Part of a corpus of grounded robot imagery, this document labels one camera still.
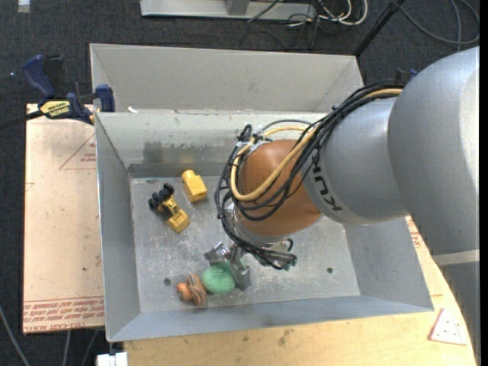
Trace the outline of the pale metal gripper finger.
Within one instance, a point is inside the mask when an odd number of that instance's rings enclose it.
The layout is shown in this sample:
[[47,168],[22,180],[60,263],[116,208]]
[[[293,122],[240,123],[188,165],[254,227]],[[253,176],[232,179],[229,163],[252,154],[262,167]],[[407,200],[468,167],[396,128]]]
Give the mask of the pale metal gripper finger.
[[245,291],[251,286],[250,267],[242,259],[231,260],[230,270],[237,288]]
[[229,261],[230,249],[222,242],[218,242],[210,251],[204,253],[210,265],[223,264]]

